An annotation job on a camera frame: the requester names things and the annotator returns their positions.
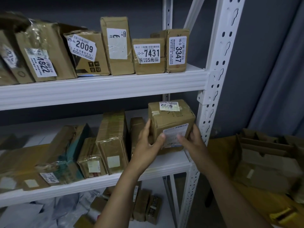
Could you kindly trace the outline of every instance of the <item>person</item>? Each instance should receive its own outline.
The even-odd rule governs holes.
[[[140,132],[131,161],[121,174],[113,193],[94,228],[127,228],[135,185],[142,173],[149,167],[165,142],[165,135],[156,142],[148,142],[150,119]],[[179,142],[188,150],[197,169],[204,174],[228,228],[271,228],[272,226],[233,187],[230,180],[220,171],[208,155],[198,127],[194,124],[190,138],[178,135]]]

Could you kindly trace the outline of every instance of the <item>wall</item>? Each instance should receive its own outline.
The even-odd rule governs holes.
[[[280,50],[299,0],[246,0],[214,127],[219,136],[235,134],[249,122]],[[174,0],[173,27],[182,28],[192,0]],[[206,65],[216,0],[205,0],[191,32],[188,63]],[[127,16],[132,38],[149,37],[162,28],[162,0],[6,0],[0,10],[21,11],[31,18],[60,21],[100,30],[101,16]],[[184,98],[196,113],[197,92],[172,94]],[[124,108],[146,108],[161,96],[84,102],[0,111],[1,125],[99,114]]]

